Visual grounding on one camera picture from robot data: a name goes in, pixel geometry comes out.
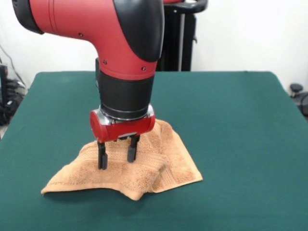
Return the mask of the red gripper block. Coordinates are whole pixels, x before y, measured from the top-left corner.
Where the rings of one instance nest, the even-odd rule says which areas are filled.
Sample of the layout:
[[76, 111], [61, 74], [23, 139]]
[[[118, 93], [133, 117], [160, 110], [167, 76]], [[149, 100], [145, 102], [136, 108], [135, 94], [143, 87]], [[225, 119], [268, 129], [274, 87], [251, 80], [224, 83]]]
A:
[[91, 111], [90, 126], [92, 133], [98, 141], [98, 169], [106, 170], [108, 165], [108, 155], [105, 143], [116, 141], [123, 137], [131, 137], [128, 147], [127, 161], [132, 163], [136, 159], [137, 146], [140, 135], [149, 132], [155, 124], [155, 113], [152, 105], [148, 106], [148, 111], [144, 117], [137, 120], [118, 120], [106, 116], [100, 108]]

